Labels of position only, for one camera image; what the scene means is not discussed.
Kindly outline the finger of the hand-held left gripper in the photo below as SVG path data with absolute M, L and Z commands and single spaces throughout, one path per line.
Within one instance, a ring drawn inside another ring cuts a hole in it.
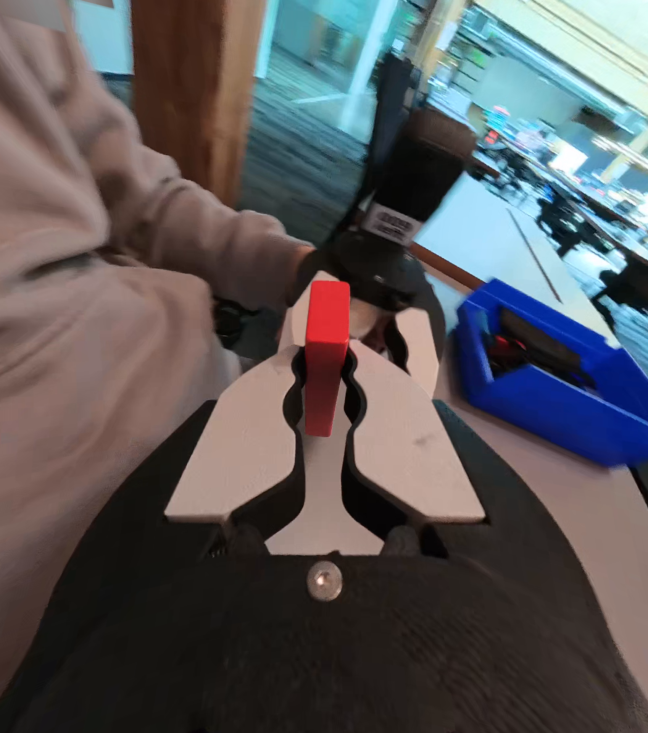
M 289 347 L 305 347 L 306 328 L 309 314 L 309 299 L 311 283 L 306 286 L 301 296 L 289 307 L 284 316 L 281 327 L 277 353 L 282 353 Z
M 395 328 L 405 347 L 404 370 L 429 397 L 433 397 L 440 357 L 437 356 L 428 313 L 421 308 L 407 308 L 396 314 Z

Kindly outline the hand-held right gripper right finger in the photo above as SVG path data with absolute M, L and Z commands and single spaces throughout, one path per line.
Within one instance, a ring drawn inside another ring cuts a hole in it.
M 433 403 L 434 350 L 408 353 L 402 369 L 373 350 L 350 350 L 345 411 L 356 477 L 428 523 L 481 523 L 485 511 Z

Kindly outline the blue plastic bin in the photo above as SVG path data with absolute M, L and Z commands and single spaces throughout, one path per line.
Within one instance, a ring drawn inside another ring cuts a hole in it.
M 579 384 L 534 361 L 494 370 L 487 348 L 507 340 L 502 311 L 576 354 Z M 472 406 L 599 465 L 648 461 L 648 377 L 626 350 L 585 325 L 492 279 L 457 309 L 455 353 Z

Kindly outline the person's beige sweatshirt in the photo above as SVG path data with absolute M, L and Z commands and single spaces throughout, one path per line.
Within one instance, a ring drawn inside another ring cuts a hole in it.
M 240 375 L 195 276 L 115 264 L 87 157 L 136 120 L 65 31 L 0 15 L 0 698 L 76 545 Z

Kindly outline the black office chair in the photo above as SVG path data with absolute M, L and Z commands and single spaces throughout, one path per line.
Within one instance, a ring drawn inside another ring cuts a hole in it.
M 373 185 L 382 172 L 393 143 L 410 115 L 421 71 L 411 60 L 389 50 L 377 74 L 376 106 L 365 174 Z

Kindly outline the person's left forearm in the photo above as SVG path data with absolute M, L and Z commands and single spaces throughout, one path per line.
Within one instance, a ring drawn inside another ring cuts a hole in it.
M 105 259 L 195 276 L 249 311 L 285 309 L 313 245 L 270 215 L 224 205 L 135 139 L 99 142 L 87 162 L 109 218 Z

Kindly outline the row of background tables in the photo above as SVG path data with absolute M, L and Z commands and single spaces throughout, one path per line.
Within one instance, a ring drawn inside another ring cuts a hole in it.
M 607 296 L 648 313 L 648 224 L 639 221 L 639 194 L 617 182 L 601 183 L 601 171 L 584 170 L 593 159 L 609 157 L 616 141 L 575 121 L 566 124 L 584 135 L 577 152 L 588 147 L 592 153 L 570 173 L 558 168 L 560 156 L 575 149 L 567 137 L 547 142 L 542 136 L 543 146 L 530 151 L 523 139 L 543 133 L 541 128 L 513 129 L 499 110 L 482 116 L 486 136 L 481 151 L 495 164 L 504 163 L 493 180 L 494 192 L 504 197 L 512 188 L 521 194 L 521 202 L 534 196 L 535 224 L 558 245 L 560 259 L 583 246 L 608 263 L 600 273 L 603 286 L 592 297 L 594 304 Z

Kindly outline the wooden post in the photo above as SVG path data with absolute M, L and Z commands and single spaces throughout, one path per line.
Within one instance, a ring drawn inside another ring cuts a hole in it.
M 146 145 L 235 206 L 265 1 L 132 1 L 134 110 Z

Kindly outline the grey desk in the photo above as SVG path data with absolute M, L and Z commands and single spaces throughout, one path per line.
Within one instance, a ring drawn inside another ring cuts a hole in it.
M 297 622 L 256 731 L 648 731 L 648 509 L 632 479 L 528 450 L 515 472 L 439 411 L 485 519 L 379 570 L 347 559 L 344 608 L 320 642 Z

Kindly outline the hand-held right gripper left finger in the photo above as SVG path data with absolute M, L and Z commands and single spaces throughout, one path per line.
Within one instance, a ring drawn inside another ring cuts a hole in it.
M 214 405 L 164 514 L 203 524 L 288 524 L 305 499 L 301 347 L 241 375 Z

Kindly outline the red wooden block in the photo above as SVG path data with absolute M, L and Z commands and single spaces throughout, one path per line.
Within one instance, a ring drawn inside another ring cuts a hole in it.
M 341 281 L 311 285 L 304 357 L 304 423 L 307 435 L 331 435 L 341 373 L 350 337 L 350 287 Z

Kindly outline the white table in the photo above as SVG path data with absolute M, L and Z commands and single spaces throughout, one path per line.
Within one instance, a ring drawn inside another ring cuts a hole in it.
M 463 289 L 499 279 L 619 346 L 538 225 L 466 173 L 415 236 L 411 249 Z

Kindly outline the red tool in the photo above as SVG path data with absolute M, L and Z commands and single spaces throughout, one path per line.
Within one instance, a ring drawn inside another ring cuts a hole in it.
M 484 347 L 488 359 L 492 362 L 521 363 L 527 361 L 529 356 L 523 343 L 502 335 L 485 337 Z

